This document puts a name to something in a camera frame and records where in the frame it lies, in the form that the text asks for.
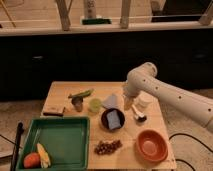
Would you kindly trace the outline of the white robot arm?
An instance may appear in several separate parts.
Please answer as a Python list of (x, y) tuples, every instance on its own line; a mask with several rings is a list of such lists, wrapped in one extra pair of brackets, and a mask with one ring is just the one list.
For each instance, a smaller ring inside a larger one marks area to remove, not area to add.
[(128, 110), (141, 91), (168, 103), (213, 133), (213, 99), (192, 93), (156, 79), (157, 67), (151, 62), (132, 69), (123, 85), (124, 109)]

